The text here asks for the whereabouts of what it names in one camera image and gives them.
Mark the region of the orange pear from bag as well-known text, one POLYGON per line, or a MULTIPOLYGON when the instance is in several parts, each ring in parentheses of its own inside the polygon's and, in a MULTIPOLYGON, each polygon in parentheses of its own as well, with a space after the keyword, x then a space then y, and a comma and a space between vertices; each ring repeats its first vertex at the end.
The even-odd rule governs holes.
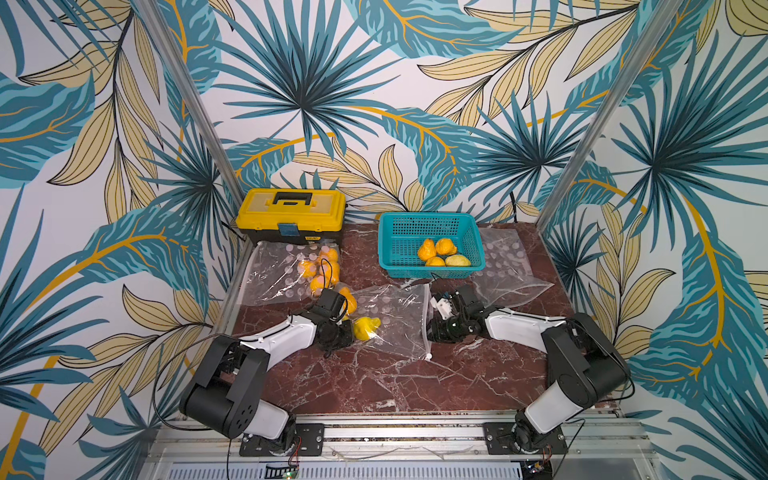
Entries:
POLYGON ((432 239, 427 238, 418 250, 418 257, 422 262, 437 256, 436 246, 432 239))

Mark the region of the yellow fruit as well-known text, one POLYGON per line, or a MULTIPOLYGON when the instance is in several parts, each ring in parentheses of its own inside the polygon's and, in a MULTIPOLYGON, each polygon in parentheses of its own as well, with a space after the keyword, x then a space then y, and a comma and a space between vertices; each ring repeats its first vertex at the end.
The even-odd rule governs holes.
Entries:
POLYGON ((425 262, 427 267, 445 267, 445 260, 439 256, 432 257, 425 262))

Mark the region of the yellow fruits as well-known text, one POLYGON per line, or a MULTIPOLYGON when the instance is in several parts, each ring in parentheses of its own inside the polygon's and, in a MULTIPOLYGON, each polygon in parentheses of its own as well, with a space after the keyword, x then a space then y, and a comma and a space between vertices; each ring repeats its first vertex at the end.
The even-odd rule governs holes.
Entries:
POLYGON ((353 322, 353 334, 361 342, 367 342, 378 337, 377 330, 382 321, 378 317, 360 317, 353 322))

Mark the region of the clear zip-top bag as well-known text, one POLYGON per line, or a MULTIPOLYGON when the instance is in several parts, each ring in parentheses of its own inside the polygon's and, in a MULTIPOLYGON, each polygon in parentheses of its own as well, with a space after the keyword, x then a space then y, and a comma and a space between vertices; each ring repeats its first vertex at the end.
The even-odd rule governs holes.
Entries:
POLYGON ((525 247, 514 229, 481 228, 486 266, 470 276, 485 304, 525 305, 553 284, 533 275, 525 247))

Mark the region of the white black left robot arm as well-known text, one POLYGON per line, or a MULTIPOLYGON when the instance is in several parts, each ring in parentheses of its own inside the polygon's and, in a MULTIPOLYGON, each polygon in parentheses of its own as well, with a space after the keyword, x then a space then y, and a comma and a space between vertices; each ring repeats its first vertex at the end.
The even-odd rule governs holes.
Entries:
POLYGON ((296 352, 316 347, 329 355, 351 346, 345 315, 352 300, 323 289, 309 308, 258 334, 214 337, 181 396, 181 414, 232 440, 259 437, 277 451, 298 442, 295 417, 262 399, 269 370, 296 352))

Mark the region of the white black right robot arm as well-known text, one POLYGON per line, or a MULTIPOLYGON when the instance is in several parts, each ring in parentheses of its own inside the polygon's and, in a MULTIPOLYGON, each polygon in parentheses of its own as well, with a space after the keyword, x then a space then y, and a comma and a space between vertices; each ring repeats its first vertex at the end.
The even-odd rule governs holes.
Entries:
POLYGON ((512 431, 500 440, 514 453, 549 450, 562 424, 631 382, 626 361, 586 314, 541 316, 486 306, 469 285, 434 295, 430 304, 434 314, 425 332, 432 343, 479 336, 546 354, 547 389, 516 413, 512 431))

